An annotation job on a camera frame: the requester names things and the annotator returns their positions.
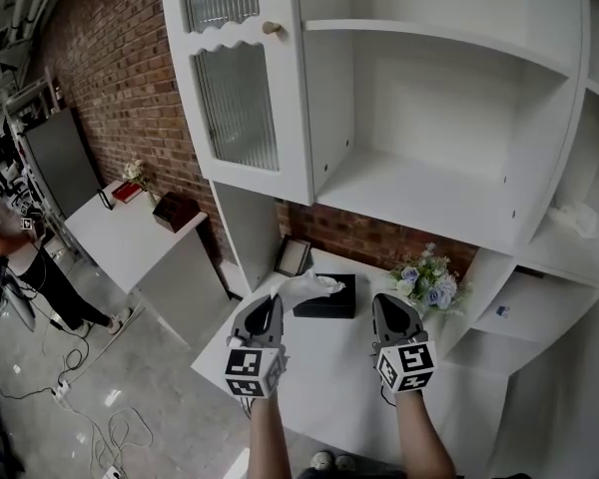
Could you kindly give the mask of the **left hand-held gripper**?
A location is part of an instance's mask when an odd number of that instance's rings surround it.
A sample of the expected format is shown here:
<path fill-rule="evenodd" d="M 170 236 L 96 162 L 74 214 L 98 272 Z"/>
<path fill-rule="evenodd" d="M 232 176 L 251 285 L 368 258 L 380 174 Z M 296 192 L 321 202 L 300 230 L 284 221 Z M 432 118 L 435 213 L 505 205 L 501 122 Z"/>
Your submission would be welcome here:
<path fill-rule="evenodd" d="M 249 303 L 234 319 L 225 368 L 225 382 L 239 399 L 268 399 L 277 390 L 286 372 L 286 348 L 264 346 L 240 336 L 260 336 L 269 331 L 269 340 L 284 335 L 284 305 L 281 297 L 269 295 Z"/>

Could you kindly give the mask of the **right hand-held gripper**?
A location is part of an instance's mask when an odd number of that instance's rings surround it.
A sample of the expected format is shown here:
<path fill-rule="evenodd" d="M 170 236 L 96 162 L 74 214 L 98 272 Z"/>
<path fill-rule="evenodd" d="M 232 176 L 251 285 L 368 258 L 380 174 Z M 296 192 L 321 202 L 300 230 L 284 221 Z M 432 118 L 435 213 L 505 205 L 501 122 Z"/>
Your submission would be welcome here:
<path fill-rule="evenodd" d="M 435 344 L 418 312 L 393 295 L 377 293 L 372 300 L 373 367 L 393 394 L 423 389 L 437 368 Z M 393 333 L 383 333 L 384 327 Z"/>

